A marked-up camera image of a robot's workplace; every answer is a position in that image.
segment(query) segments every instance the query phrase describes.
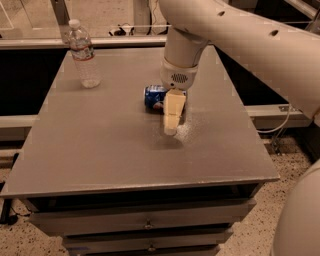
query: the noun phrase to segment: soda can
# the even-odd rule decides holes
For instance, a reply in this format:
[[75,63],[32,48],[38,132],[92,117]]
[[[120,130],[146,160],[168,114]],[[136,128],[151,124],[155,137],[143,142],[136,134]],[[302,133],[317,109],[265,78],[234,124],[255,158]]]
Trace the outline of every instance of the soda can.
[[162,85],[150,85],[144,89],[144,104],[150,109],[163,109],[163,100],[168,90]]

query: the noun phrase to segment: cabinet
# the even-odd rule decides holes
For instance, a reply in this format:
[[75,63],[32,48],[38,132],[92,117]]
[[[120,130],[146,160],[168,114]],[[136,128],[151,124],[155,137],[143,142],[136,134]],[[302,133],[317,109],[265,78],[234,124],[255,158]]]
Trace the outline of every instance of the cabinet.
[[174,137],[142,97],[161,83],[163,48],[96,52],[90,90],[66,55],[1,196],[71,255],[214,255],[279,178],[214,47]]

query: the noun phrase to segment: tabletop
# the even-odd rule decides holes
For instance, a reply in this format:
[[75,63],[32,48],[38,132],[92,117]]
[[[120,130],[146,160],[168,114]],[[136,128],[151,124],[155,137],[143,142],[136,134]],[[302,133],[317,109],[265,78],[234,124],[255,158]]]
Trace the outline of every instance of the tabletop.
[[202,54],[175,136],[144,106],[161,84],[164,48],[96,50],[102,73],[81,86],[70,53],[1,192],[2,197],[111,193],[279,178],[213,46]]

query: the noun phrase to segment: bottle cap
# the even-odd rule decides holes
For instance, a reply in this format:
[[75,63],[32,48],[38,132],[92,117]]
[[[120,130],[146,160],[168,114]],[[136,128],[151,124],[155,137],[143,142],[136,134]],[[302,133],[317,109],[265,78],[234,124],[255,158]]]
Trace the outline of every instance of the bottle cap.
[[69,26],[71,28],[79,28],[80,27],[80,21],[77,20],[77,19],[69,20]]

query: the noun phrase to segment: water bottle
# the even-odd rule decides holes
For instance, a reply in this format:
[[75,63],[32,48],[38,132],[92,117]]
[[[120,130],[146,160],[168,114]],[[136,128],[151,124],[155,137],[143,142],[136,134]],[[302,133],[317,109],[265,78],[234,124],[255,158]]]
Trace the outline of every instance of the water bottle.
[[100,84],[101,75],[94,58],[94,50],[89,33],[80,25],[80,21],[69,21],[68,41],[81,83],[86,88]]

